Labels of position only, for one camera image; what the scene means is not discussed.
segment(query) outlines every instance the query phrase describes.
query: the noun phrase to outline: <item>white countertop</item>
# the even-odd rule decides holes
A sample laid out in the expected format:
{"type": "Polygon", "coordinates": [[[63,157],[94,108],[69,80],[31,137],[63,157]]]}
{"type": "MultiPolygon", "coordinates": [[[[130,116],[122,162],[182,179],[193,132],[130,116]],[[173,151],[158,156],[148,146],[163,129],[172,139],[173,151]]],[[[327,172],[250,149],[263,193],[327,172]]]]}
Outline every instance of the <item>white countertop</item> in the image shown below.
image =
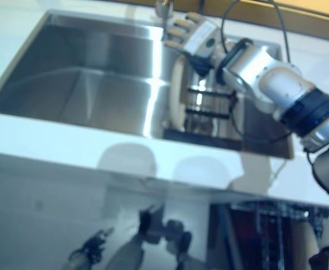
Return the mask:
{"type": "MultiPolygon", "coordinates": [[[[87,0],[0,0],[0,77],[49,8],[156,20],[153,8],[127,4],[87,0]]],[[[226,29],[232,35],[283,46],[282,33],[278,30],[232,21],[226,24],[226,29]]],[[[329,92],[329,41],[294,33],[289,34],[289,39],[294,64],[306,78],[329,92]]],[[[213,188],[231,187],[238,191],[329,205],[329,196],[313,180],[297,138],[294,141],[295,159],[284,161],[0,115],[0,154],[213,188]]]]}

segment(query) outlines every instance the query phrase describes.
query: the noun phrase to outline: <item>black cable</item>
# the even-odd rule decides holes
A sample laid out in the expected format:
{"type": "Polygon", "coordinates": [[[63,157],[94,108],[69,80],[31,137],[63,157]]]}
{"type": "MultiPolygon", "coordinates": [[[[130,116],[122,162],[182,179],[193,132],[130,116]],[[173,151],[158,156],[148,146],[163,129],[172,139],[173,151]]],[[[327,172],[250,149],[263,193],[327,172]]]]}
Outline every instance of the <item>black cable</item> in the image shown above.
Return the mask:
{"type": "MultiPolygon", "coordinates": [[[[281,28],[282,28],[282,33],[283,33],[283,38],[284,38],[284,45],[286,48],[286,55],[287,55],[287,62],[291,62],[291,56],[290,56],[290,47],[288,45],[288,39],[287,39],[287,28],[286,28],[286,24],[284,23],[284,19],[282,16],[282,13],[277,5],[277,3],[273,0],[268,0],[274,7],[277,16],[279,18],[279,21],[281,23],[281,28]]],[[[227,19],[228,13],[232,10],[232,8],[238,3],[240,2],[240,0],[233,0],[230,5],[227,7],[227,9],[225,10],[223,16],[222,16],[222,23],[221,23],[221,41],[222,41],[222,46],[223,49],[225,51],[225,53],[228,53],[228,50],[226,48],[226,38],[224,36],[224,28],[225,28],[225,20],[227,19]]]]}
{"type": "Polygon", "coordinates": [[[233,114],[233,111],[236,107],[236,104],[237,104],[237,98],[234,94],[234,97],[232,98],[230,106],[229,106],[229,115],[230,115],[231,123],[232,123],[232,126],[233,126],[234,130],[236,131],[236,133],[238,135],[240,135],[246,141],[253,142],[253,143],[268,144],[268,143],[275,143],[275,142],[282,141],[282,140],[288,138],[291,135],[291,132],[289,132],[289,133],[286,133],[286,134],[281,135],[281,136],[279,136],[277,138],[274,138],[274,139],[260,139],[260,138],[255,138],[255,137],[252,137],[252,136],[249,136],[249,135],[246,135],[246,134],[242,133],[237,127],[237,124],[236,124],[236,121],[235,121],[235,118],[234,118],[234,114],[233,114]]]}
{"type": "Polygon", "coordinates": [[[284,39],[284,46],[286,48],[287,62],[291,63],[290,47],[288,45],[286,24],[284,23],[284,19],[283,19],[281,11],[279,10],[278,4],[274,0],[269,0],[269,2],[273,5],[273,7],[277,13],[279,22],[281,23],[282,34],[283,34],[283,39],[284,39]]]}
{"type": "Polygon", "coordinates": [[[224,30],[225,30],[225,20],[227,19],[228,13],[232,10],[232,8],[239,2],[239,0],[233,0],[231,4],[227,7],[225,10],[223,16],[222,16],[222,23],[221,23],[221,41],[223,49],[225,50],[225,53],[228,53],[228,50],[226,48],[226,38],[224,36],[224,30]]]}
{"type": "Polygon", "coordinates": [[[312,162],[312,160],[311,160],[311,158],[310,158],[310,152],[307,152],[306,151],[306,158],[307,158],[307,161],[309,162],[309,164],[311,165],[311,167],[313,166],[313,162],[312,162]]]}

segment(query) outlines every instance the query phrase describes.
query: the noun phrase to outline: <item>sink basin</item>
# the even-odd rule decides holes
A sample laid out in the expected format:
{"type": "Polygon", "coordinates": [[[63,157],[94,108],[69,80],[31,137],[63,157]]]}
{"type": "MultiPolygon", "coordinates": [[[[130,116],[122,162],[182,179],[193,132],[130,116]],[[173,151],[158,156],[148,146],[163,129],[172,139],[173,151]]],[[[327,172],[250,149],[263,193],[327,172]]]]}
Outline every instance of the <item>sink basin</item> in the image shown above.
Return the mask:
{"type": "MultiPolygon", "coordinates": [[[[157,26],[51,11],[0,80],[0,114],[292,156],[290,139],[272,145],[245,142],[225,117],[210,119],[222,127],[218,134],[171,129],[168,100],[179,55],[162,46],[161,38],[162,28],[157,26]]],[[[278,46],[262,45],[279,55],[278,46]]],[[[246,134],[273,138],[286,132],[245,97],[237,109],[239,128],[246,134]]],[[[198,116],[196,110],[188,111],[198,116]]],[[[208,114],[199,117],[206,119],[208,114]]]]}

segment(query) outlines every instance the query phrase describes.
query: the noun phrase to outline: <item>faucet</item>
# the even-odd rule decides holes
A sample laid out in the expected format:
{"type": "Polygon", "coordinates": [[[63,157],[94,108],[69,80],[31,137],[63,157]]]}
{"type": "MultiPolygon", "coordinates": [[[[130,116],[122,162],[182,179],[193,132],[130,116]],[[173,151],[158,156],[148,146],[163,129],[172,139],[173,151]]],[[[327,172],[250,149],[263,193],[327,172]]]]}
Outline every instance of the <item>faucet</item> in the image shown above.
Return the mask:
{"type": "Polygon", "coordinates": [[[156,0],[155,12],[162,19],[163,37],[167,37],[167,21],[174,11],[174,0],[156,0]]]}
{"type": "Polygon", "coordinates": [[[174,0],[156,0],[155,12],[158,17],[167,20],[174,11],[174,0]]]}

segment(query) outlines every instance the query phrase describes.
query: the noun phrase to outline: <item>robot finger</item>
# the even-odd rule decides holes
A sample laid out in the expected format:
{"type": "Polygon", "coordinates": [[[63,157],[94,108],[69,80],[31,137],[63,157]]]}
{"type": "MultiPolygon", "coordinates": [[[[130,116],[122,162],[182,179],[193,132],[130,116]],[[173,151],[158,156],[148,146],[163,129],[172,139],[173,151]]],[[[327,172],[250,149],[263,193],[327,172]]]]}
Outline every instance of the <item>robot finger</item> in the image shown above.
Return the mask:
{"type": "Polygon", "coordinates": [[[186,38],[185,32],[180,29],[169,29],[167,33],[171,38],[179,38],[181,41],[186,38]]]}
{"type": "Polygon", "coordinates": [[[198,13],[189,12],[186,15],[186,19],[193,21],[194,23],[199,23],[202,20],[202,16],[198,13]]]}
{"type": "Polygon", "coordinates": [[[174,40],[166,40],[164,42],[164,45],[167,46],[167,47],[170,47],[172,49],[175,49],[175,50],[179,50],[179,51],[182,51],[182,45],[179,43],[179,42],[175,42],[174,40]]]}
{"type": "Polygon", "coordinates": [[[186,31],[190,31],[191,28],[194,26],[194,24],[193,24],[193,22],[191,22],[189,20],[176,20],[174,22],[174,26],[182,28],[186,31]]]}

